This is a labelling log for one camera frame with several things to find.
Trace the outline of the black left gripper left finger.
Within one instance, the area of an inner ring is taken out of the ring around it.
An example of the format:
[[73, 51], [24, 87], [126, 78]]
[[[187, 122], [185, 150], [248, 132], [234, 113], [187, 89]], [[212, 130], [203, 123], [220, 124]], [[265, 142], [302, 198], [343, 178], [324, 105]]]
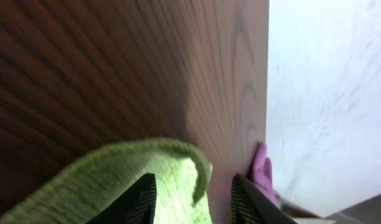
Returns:
[[155, 174], [146, 173], [87, 224], [153, 224], [156, 202]]

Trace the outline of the light green microfiber cloth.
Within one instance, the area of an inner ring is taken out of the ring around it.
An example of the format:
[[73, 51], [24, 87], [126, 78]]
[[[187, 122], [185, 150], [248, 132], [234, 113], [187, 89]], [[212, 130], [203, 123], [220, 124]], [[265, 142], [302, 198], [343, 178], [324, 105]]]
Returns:
[[108, 144], [79, 158], [0, 217], [0, 223], [87, 223], [146, 173], [155, 174], [154, 223], [211, 223], [212, 166], [174, 139]]

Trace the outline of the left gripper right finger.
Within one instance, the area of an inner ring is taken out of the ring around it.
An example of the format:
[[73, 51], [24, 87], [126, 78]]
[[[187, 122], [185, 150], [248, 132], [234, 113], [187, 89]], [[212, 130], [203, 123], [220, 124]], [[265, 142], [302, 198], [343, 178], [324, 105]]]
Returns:
[[243, 174], [232, 179], [231, 212], [236, 224], [297, 224]]

